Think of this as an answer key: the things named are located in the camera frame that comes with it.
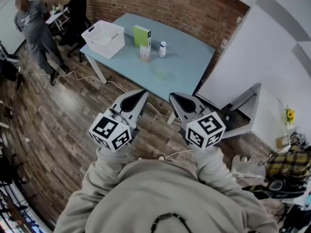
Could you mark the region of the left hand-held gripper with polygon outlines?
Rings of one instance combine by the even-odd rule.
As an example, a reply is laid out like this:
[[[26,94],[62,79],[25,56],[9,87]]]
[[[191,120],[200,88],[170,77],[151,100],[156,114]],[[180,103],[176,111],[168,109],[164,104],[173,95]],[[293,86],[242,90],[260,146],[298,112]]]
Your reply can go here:
[[[138,134],[137,120],[149,98],[147,90],[139,89],[120,95],[112,107],[99,113],[89,128],[89,134],[99,146],[111,152],[121,150]]]

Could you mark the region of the clear glass cup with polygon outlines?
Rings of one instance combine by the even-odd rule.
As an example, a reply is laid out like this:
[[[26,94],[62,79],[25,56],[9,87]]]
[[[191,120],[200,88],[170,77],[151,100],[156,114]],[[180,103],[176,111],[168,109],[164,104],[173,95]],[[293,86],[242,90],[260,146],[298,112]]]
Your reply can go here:
[[[161,80],[161,81],[170,81],[174,79],[174,75],[167,70],[154,68],[152,70],[152,73],[155,75],[155,77],[158,80]]]

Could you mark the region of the white perforated plastic basket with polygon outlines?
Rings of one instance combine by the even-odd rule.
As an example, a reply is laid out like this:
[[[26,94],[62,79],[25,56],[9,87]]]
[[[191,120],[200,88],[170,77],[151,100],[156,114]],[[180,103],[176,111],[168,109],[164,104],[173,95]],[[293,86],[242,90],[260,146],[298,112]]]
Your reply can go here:
[[[81,36],[92,51],[107,59],[125,46],[124,27],[103,20],[96,22]]]

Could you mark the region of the person's left forearm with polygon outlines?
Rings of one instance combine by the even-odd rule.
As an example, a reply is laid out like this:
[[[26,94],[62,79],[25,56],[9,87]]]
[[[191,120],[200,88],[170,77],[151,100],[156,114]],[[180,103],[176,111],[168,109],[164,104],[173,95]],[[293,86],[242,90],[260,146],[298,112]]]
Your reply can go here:
[[[130,150],[128,146],[117,152],[104,147],[97,149],[97,160],[89,166],[81,191],[89,196],[108,194],[119,183],[119,173],[130,162],[127,156]]]

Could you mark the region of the person's right forearm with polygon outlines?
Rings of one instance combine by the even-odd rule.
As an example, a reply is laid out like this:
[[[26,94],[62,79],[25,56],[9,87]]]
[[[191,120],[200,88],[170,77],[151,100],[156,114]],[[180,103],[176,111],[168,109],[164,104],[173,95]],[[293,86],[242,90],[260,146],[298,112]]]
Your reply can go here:
[[[199,181],[220,193],[241,189],[223,162],[224,155],[219,147],[211,146],[206,150],[194,150],[193,153],[197,162],[196,174]]]

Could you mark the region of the green white carton box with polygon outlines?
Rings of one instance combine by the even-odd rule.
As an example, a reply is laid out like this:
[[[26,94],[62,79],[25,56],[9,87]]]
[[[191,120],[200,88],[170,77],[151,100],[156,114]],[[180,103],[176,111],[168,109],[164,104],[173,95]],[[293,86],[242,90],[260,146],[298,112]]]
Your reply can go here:
[[[134,43],[136,47],[144,46],[144,47],[151,47],[151,31],[135,25],[133,27],[133,35],[134,35]]]

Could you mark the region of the brown cardboard box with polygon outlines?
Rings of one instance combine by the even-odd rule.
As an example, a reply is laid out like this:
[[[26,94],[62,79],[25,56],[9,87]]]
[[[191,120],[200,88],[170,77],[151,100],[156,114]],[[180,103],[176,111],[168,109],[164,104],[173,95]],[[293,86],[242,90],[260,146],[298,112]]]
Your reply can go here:
[[[278,137],[276,139],[276,148],[279,150],[289,146],[290,144],[291,140],[289,135]]]

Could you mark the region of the wooden card stand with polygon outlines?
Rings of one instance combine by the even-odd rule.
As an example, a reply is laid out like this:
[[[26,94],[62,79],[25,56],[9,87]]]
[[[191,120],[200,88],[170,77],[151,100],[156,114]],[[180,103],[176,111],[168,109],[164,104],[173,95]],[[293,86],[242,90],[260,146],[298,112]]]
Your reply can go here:
[[[150,62],[151,60],[151,48],[148,46],[140,45],[139,58],[145,62]]]

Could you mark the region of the clear plastic bag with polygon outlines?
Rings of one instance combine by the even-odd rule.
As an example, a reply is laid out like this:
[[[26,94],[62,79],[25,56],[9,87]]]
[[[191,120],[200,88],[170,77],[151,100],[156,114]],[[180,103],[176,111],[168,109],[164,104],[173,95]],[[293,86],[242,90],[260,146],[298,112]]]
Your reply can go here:
[[[235,155],[232,159],[231,173],[236,178],[265,178],[264,163],[268,157],[247,158]]]

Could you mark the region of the person's beige hoodie torso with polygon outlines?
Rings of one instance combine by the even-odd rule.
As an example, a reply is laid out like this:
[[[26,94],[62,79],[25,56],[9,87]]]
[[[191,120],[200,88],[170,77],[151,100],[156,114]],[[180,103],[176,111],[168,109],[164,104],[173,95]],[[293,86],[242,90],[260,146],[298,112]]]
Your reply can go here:
[[[220,193],[178,164],[126,165],[105,196],[74,192],[54,233],[278,233],[247,191]]]

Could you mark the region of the yellow sunflower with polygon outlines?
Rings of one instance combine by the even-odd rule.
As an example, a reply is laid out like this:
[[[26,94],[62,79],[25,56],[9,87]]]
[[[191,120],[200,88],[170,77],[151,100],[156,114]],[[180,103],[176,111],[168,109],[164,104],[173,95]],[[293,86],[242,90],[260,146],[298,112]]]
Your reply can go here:
[[[295,111],[288,106],[284,109],[284,111],[285,111],[285,124],[287,125],[294,124]]]

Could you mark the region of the black office chair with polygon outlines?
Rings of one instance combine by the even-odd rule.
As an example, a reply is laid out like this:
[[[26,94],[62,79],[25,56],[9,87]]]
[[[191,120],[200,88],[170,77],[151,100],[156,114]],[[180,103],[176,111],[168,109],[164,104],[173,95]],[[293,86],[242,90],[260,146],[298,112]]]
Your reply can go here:
[[[68,52],[67,57],[77,49],[82,48],[86,42],[82,37],[82,33],[91,27],[91,22],[86,16],[87,0],[70,0],[67,4],[70,23],[65,29],[63,36],[59,42],[60,46],[76,46]]]

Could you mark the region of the yellow plaid cloth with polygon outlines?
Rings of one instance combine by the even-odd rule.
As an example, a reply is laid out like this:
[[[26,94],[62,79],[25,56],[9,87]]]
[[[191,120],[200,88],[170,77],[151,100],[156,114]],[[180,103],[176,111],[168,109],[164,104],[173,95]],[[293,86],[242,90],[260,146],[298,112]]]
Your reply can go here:
[[[268,177],[291,177],[301,181],[311,179],[311,146],[300,150],[297,145],[284,153],[276,153],[265,162]]]

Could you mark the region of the black green bag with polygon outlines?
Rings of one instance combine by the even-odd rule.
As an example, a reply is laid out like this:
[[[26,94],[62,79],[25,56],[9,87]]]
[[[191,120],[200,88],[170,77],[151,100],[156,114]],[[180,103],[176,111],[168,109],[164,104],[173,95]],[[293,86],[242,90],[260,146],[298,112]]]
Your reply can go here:
[[[244,187],[243,190],[249,191],[259,199],[294,199],[302,196],[307,190],[306,183],[293,177],[273,177],[266,186],[253,185]]]

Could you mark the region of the black metal rack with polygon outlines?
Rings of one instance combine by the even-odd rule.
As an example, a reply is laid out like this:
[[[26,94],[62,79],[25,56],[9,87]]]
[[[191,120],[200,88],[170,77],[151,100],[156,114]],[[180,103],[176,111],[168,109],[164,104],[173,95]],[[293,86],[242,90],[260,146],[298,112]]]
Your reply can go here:
[[[0,230],[11,233],[52,233],[34,204],[37,194],[27,194],[16,155],[7,157],[0,147]]]

